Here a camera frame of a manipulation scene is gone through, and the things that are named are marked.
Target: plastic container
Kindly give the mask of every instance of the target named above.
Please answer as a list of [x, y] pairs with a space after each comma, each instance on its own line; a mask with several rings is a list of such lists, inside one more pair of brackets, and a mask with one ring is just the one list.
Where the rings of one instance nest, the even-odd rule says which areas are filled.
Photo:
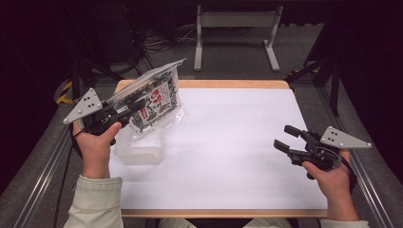
[[162, 131], [155, 130], [141, 140], [134, 140], [130, 127], [116, 136], [113, 152], [125, 165], [152, 165], [163, 161]]

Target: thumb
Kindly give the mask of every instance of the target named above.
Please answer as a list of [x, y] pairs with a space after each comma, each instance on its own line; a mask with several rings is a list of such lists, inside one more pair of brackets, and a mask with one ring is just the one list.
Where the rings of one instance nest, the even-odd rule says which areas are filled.
[[316, 180], [319, 178], [320, 174], [323, 172], [319, 168], [317, 168], [314, 164], [304, 161], [302, 163], [302, 166], [308, 171], [309, 174], [311, 174], [312, 177], [314, 177]]
[[121, 127], [122, 127], [122, 124], [120, 122], [116, 122], [112, 126], [110, 126], [107, 129], [107, 131], [101, 135], [101, 137], [105, 138], [106, 141], [111, 142], [115, 138], [115, 136], [118, 134]]

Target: clear plastic bag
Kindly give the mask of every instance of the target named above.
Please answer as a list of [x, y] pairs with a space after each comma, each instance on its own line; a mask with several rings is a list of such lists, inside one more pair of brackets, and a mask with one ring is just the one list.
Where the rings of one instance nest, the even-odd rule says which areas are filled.
[[130, 103], [145, 99], [145, 108], [133, 113], [129, 126], [137, 141], [155, 129], [163, 129], [178, 122], [185, 114], [179, 97], [177, 66], [183, 60], [147, 71], [139, 79], [115, 93], [113, 103], [118, 113]]

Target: table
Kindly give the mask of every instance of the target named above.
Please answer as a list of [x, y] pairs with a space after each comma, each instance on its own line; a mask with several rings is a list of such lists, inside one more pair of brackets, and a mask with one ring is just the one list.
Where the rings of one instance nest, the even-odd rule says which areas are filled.
[[[241, 96], [231, 99], [234, 94]], [[304, 147], [302, 139], [283, 132], [286, 124], [306, 129], [286, 83], [180, 81], [180, 96], [189, 115], [164, 131], [161, 164], [125, 166], [111, 154], [111, 175], [124, 180], [124, 217], [326, 216], [326, 199], [317, 183], [273, 147], [274, 138], [296, 149]], [[245, 104], [242, 109], [256, 116], [235, 111]], [[231, 114], [224, 115], [222, 109]]]

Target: human hand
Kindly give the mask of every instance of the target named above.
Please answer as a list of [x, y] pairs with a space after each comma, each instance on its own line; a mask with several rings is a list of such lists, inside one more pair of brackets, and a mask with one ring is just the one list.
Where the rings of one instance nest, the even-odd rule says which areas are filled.
[[[339, 155], [351, 163], [348, 149], [341, 149]], [[359, 220], [350, 193], [350, 171], [346, 166], [341, 165], [329, 172], [308, 161], [302, 166], [317, 180], [320, 191], [328, 200], [328, 219]]]
[[73, 135], [78, 134], [75, 140], [83, 154], [83, 176], [91, 179], [108, 179], [110, 142], [121, 129], [122, 124], [113, 124], [100, 136], [95, 136], [81, 131], [77, 122], [73, 123]]

